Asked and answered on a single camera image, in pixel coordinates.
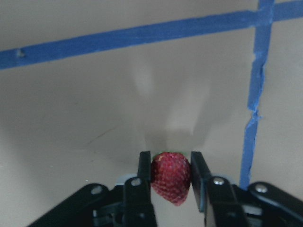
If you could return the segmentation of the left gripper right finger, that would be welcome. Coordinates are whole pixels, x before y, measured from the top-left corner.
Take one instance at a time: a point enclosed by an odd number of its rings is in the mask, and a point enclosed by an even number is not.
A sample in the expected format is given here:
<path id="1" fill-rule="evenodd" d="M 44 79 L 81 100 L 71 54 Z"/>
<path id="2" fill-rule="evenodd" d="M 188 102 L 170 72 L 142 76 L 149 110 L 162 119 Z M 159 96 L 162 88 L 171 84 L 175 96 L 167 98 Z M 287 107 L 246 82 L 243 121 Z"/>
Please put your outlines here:
<path id="1" fill-rule="evenodd" d="M 191 152 L 191 183 L 206 227 L 301 227 L 303 202 L 266 182 L 246 190 L 214 175 L 199 151 Z"/>

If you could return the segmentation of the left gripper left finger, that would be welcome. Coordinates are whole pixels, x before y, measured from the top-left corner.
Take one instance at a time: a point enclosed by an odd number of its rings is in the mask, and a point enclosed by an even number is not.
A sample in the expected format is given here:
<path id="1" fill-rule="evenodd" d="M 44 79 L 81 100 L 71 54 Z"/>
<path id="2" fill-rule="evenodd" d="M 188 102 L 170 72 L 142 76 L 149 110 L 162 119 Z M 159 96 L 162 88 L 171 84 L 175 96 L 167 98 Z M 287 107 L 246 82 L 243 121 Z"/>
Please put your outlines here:
<path id="1" fill-rule="evenodd" d="M 155 227 L 151 202 L 151 153 L 139 155 L 138 171 L 109 190 L 90 183 L 39 217 L 32 227 Z"/>

